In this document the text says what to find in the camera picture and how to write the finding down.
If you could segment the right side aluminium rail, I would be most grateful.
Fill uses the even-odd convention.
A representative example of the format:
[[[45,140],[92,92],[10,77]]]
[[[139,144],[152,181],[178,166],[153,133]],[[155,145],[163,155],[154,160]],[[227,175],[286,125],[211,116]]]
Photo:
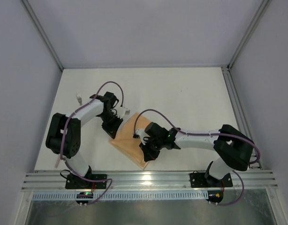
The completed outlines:
[[[237,123],[237,126],[245,136],[250,138],[254,141],[254,138],[252,137],[251,130],[248,125],[248,121],[246,119],[246,116],[244,114],[243,106],[241,104],[235,82],[232,78],[232,74],[228,66],[221,67],[221,71],[223,74],[223,78],[226,84],[226,88],[229,94],[230,102],[234,111],[235,120]]]

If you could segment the right black controller board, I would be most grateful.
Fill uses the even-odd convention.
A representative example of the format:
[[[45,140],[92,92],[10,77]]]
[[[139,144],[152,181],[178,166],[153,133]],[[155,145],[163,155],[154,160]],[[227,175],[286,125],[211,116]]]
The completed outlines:
[[[223,200],[224,193],[221,190],[208,190],[207,191],[207,202],[208,204],[219,205]]]

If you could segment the right frame post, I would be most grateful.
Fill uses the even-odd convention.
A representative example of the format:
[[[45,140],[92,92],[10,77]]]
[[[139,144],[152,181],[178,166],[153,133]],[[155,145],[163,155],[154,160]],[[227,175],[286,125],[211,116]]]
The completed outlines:
[[[230,71],[233,66],[235,65],[236,61],[240,57],[242,51],[248,44],[249,40],[251,39],[252,35],[254,34],[254,31],[258,27],[262,17],[264,16],[265,12],[267,11],[269,5],[271,4],[271,0],[262,0],[260,5],[258,6],[256,12],[253,15],[252,20],[250,21],[247,29],[244,32],[243,37],[240,40],[240,43],[238,44],[229,64],[227,65],[228,70]]]

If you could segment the left black controller board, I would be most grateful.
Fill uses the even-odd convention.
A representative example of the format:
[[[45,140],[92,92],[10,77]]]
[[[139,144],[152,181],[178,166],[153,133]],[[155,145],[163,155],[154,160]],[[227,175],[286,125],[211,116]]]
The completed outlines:
[[[76,195],[76,203],[79,206],[87,206],[89,202],[93,200],[92,192],[80,192]]]

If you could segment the black controller board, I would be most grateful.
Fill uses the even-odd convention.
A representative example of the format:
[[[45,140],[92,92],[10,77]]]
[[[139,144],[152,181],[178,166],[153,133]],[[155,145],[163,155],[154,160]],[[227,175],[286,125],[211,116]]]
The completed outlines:
[[[208,204],[219,205],[223,200],[224,193],[221,190],[208,190],[207,191],[207,202]]]
[[[92,192],[80,192],[76,195],[76,203],[79,206],[87,206],[89,202],[93,200]]]

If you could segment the frame post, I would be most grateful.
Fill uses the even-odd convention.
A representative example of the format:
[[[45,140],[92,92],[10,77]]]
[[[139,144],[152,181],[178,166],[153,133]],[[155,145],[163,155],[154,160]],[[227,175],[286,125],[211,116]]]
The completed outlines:
[[[43,43],[45,44],[46,48],[48,49],[51,57],[53,58],[54,62],[58,66],[59,70],[63,72],[64,66],[61,63],[61,60],[59,59],[49,37],[47,36],[45,29],[43,28],[40,20],[38,19],[31,3],[28,0],[20,0],[20,3],[22,4],[24,10],[26,11],[27,15],[29,16],[31,22],[33,23],[34,27],[36,28],[38,34],[40,35]]]
[[[258,6],[256,12],[253,15],[252,20],[250,21],[247,29],[244,32],[243,37],[240,40],[240,43],[238,44],[229,64],[227,65],[228,70],[230,71],[233,66],[235,65],[236,61],[240,57],[242,51],[248,44],[249,40],[251,39],[252,35],[254,34],[254,31],[258,27],[262,17],[264,16],[265,12],[267,11],[269,5],[271,4],[271,0],[262,0],[260,5]]]

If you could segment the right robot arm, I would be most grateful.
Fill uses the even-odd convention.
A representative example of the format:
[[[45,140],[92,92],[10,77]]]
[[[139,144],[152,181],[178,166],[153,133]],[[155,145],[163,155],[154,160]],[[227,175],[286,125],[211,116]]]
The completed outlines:
[[[203,175],[203,181],[209,187],[218,187],[233,170],[246,171],[254,145],[251,139],[227,124],[206,134],[195,134],[174,127],[166,130],[151,122],[146,128],[135,130],[134,138],[141,140],[139,147],[146,162],[155,160],[162,149],[195,148],[215,151],[219,158],[208,165]]]

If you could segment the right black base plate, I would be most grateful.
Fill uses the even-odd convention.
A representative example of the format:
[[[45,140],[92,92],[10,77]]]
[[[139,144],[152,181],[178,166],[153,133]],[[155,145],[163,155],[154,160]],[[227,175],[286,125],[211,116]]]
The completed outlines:
[[[218,180],[206,172],[194,171],[189,174],[190,186],[192,188],[220,188],[220,187],[233,187],[231,174],[226,174],[222,179]]]

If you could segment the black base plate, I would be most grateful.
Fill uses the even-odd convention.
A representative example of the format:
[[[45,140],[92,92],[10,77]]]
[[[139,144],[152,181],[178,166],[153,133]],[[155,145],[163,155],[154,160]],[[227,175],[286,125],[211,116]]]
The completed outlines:
[[[107,179],[106,174],[91,174],[87,179],[94,180],[94,182],[89,182],[70,173],[66,179],[65,189],[106,189],[106,181],[98,182],[98,180]]]
[[[226,174],[222,179],[218,180],[206,172],[194,171],[189,174],[190,186],[192,188],[220,188],[220,187],[233,187],[231,174]]]

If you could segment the aluminium rail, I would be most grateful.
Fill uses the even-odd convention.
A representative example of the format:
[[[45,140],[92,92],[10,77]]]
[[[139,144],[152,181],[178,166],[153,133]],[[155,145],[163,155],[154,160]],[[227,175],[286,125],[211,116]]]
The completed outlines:
[[[190,190],[191,171],[95,171],[113,180],[110,189],[115,190]],[[231,173],[231,189],[278,188],[277,180],[270,170],[248,170]],[[27,173],[22,191],[60,191],[65,189],[65,179],[59,171]]]
[[[241,104],[235,82],[232,78],[232,74],[228,66],[221,67],[221,71],[223,74],[223,78],[226,84],[226,88],[229,94],[230,102],[234,111],[235,120],[237,123],[237,126],[245,136],[250,138],[254,141],[254,138],[252,137],[251,130],[248,125],[248,121],[246,119],[246,116],[244,114],[243,106]]]

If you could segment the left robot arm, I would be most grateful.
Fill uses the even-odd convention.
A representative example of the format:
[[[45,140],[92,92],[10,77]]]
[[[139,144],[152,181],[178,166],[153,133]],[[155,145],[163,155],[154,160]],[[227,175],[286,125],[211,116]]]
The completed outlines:
[[[45,145],[58,154],[71,171],[74,178],[93,182],[91,167],[79,153],[81,147],[81,129],[95,117],[102,119],[102,129],[112,138],[116,137],[123,117],[128,113],[124,106],[118,106],[119,100],[111,93],[103,96],[93,95],[89,101],[69,114],[55,113],[52,116]]]

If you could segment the front aluminium rail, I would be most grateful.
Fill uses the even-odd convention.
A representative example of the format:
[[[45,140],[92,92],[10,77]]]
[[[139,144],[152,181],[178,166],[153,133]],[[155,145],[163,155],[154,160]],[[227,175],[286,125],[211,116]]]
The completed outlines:
[[[95,171],[113,180],[110,189],[115,190],[190,190],[191,171]],[[248,170],[231,173],[231,189],[278,188],[277,180],[270,170]],[[27,173],[22,191],[60,191],[65,189],[65,179],[59,171]]]

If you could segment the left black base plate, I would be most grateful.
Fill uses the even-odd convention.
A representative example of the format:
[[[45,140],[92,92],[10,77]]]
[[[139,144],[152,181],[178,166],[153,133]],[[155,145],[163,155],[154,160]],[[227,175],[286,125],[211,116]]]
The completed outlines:
[[[87,179],[94,180],[94,182],[89,182],[70,173],[66,179],[65,189],[106,189],[106,181],[98,182],[98,180],[107,179],[106,174],[91,174]]]

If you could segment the left frame post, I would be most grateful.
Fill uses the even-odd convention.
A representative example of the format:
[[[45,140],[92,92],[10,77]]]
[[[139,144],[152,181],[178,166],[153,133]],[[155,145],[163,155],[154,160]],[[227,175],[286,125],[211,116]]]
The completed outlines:
[[[53,58],[54,62],[58,66],[59,70],[63,72],[64,66],[61,63],[61,60],[59,59],[49,37],[47,36],[45,29],[43,28],[40,20],[38,19],[31,3],[28,0],[20,0],[20,3],[22,4],[24,10],[26,11],[27,15],[29,16],[31,22],[33,23],[34,27],[36,28],[38,34],[40,35],[43,43],[45,44],[46,48],[48,49],[51,57]]]

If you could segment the orange cloth napkin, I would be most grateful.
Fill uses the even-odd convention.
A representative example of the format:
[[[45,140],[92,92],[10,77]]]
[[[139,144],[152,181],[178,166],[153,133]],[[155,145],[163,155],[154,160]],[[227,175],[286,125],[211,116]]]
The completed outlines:
[[[133,138],[134,123],[138,115],[138,112],[133,114],[109,143],[143,170],[149,163],[144,161],[144,154],[139,147],[140,139]]]

